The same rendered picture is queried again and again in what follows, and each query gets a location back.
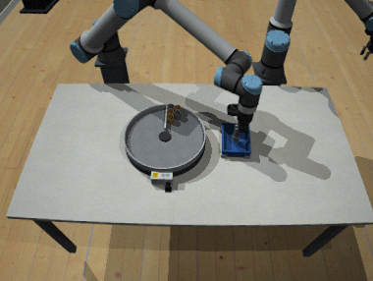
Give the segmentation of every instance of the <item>table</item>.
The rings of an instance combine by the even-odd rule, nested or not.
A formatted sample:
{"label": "table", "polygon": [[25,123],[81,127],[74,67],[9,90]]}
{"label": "table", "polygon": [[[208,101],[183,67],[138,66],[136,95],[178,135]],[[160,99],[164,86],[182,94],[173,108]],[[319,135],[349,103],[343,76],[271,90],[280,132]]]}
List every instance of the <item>table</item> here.
{"label": "table", "polygon": [[[222,123],[238,97],[212,84],[58,84],[7,217],[32,219],[62,247],[52,221],[167,226],[328,225],[314,254],[373,209],[326,88],[264,86],[250,124],[252,154],[223,158]],[[206,129],[198,164],[153,186],[126,156],[124,132],[139,111],[180,104]]]}

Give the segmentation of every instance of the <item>tabletop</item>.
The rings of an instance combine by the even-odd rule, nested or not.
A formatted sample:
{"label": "tabletop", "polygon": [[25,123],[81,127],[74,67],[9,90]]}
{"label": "tabletop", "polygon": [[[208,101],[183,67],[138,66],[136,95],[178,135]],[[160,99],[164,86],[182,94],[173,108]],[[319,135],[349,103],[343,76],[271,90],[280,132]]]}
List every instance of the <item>tabletop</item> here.
{"label": "tabletop", "polygon": [[[227,105],[213,84],[58,84],[17,184],[8,218],[144,225],[371,224],[373,209],[326,88],[263,86],[250,158],[221,157]],[[206,131],[203,156],[151,184],[124,148],[128,122],[180,104]]]}

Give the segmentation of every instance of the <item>gray turntable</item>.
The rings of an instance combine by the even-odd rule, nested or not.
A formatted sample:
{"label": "gray turntable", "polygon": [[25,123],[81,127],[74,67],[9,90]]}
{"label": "gray turntable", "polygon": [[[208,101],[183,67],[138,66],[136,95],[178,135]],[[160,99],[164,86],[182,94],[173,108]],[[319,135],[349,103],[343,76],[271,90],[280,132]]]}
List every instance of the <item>gray turntable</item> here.
{"label": "gray turntable", "polygon": [[156,105],[133,117],[125,132],[130,162],[171,191],[173,176],[195,166],[203,155],[206,132],[201,120],[180,105]]}

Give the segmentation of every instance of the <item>blue joint cap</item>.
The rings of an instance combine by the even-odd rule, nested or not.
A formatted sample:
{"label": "blue joint cap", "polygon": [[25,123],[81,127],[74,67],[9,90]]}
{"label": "blue joint cap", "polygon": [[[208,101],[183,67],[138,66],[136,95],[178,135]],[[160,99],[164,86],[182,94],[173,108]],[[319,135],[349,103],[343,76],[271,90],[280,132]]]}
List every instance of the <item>blue joint cap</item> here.
{"label": "blue joint cap", "polygon": [[243,88],[253,94],[259,95],[262,92],[263,82],[254,75],[246,75],[241,80]]}
{"label": "blue joint cap", "polygon": [[247,53],[246,51],[242,51],[243,53],[245,53],[247,55],[247,57],[249,58],[250,60],[250,66],[252,65],[252,58],[251,58],[251,55],[249,53]]}
{"label": "blue joint cap", "polygon": [[138,13],[138,0],[114,0],[114,11],[123,19],[130,19]]}
{"label": "blue joint cap", "polygon": [[265,38],[265,45],[276,53],[282,53],[289,49],[291,38],[281,30],[271,30]]}
{"label": "blue joint cap", "polygon": [[368,31],[373,31],[373,17],[369,18],[365,23],[365,27]]}
{"label": "blue joint cap", "polygon": [[220,67],[217,69],[215,76],[214,76],[214,85],[220,86],[220,82],[222,80],[222,75],[223,75],[223,68]]}
{"label": "blue joint cap", "polygon": [[80,48],[80,46],[73,42],[70,44],[70,49],[72,50],[73,55],[79,60],[81,63],[86,63],[88,61],[88,58],[85,56],[83,50]]}

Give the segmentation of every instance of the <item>wooden floor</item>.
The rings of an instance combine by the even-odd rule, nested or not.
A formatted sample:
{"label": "wooden floor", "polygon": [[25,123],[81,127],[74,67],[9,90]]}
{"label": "wooden floor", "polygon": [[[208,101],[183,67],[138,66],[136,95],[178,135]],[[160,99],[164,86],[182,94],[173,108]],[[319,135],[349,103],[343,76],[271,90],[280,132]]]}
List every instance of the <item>wooden floor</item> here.
{"label": "wooden floor", "polygon": [[[276,0],[181,3],[237,49],[260,59]],[[48,14],[31,15],[19,13],[21,1],[0,25],[0,280],[373,280],[373,226],[350,226],[303,257],[301,250],[326,227],[56,223],[78,246],[69,254],[34,222],[6,218],[57,84],[103,83],[95,60],[79,63],[69,46],[111,4],[60,0]],[[119,37],[129,48],[132,83],[213,84],[224,66],[149,7]],[[368,39],[344,1],[298,0],[285,67],[288,85],[329,90],[372,200],[373,55],[368,61],[359,55]]]}

